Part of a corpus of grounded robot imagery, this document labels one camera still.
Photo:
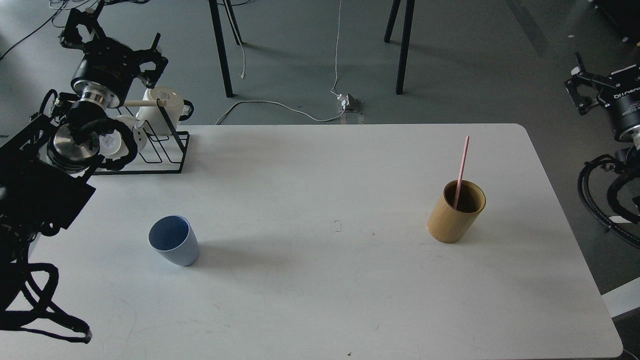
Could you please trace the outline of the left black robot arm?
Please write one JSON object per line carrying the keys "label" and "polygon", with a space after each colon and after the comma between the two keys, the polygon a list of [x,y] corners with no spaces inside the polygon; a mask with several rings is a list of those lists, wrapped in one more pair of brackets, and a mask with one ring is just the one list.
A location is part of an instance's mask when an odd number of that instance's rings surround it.
{"label": "left black robot arm", "polygon": [[131,126],[107,116],[123,106],[135,79],[154,88],[169,61],[158,50],[133,50],[106,36],[98,18],[107,5],[68,12],[59,43],[83,52],[71,79],[72,92],[51,89],[38,112],[0,151],[1,160],[1,330],[31,332],[38,319],[75,333],[63,336],[34,329],[35,334],[71,343],[92,339],[89,325],[53,301],[58,268],[30,262],[38,237],[68,229],[95,193],[88,181],[96,170],[119,171],[138,153]]}

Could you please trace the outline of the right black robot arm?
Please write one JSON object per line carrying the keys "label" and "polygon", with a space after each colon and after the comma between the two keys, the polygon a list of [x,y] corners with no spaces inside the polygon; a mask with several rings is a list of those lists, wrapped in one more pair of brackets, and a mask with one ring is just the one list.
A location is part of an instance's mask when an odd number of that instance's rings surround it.
{"label": "right black robot arm", "polygon": [[610,215],[597,205],[590,191],[592,172],[601,168],[612,171],[617,177],[606,190],[606,203],[614,215],[620,216],[631,224],[638,225],[638,210],[632,211],[620,203],[620,191],[639,179],[639,129],[640,129],[640,85],[639,66],[633,64],[612,71],[608,75],[599,75],[587,71],[580,52],[574,54],[576,67],[571,77],[564,81],[574,107],[581,116],[590,110],[601,107],[605,110],[614,140],[629,143],[630,146],[618,150],[614,155],[604,153],[583,164],[577,178],[577,194],[586,210],[606,231],[615,234],[625,243],[638,249],[640,240],[628,230],[611,219]]}

